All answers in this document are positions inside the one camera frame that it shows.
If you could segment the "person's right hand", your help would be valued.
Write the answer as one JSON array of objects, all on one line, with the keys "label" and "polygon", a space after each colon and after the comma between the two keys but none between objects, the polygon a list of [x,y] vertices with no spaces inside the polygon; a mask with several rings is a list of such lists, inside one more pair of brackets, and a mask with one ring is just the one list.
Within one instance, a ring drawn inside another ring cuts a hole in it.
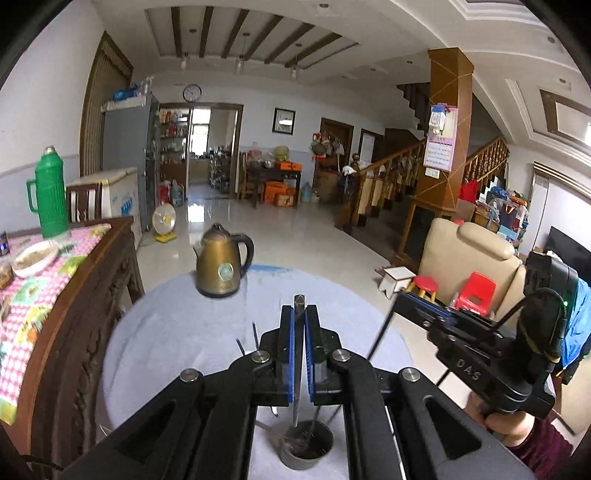
[{"label": "person's right hand", "polygon": [[513,414],[484,413],[485,402],[474,392],[468,396],[465,412],[485,430],[503,437],[508,447],[521,445],[530,435],[535,426],[536,418],[526,412]]}]

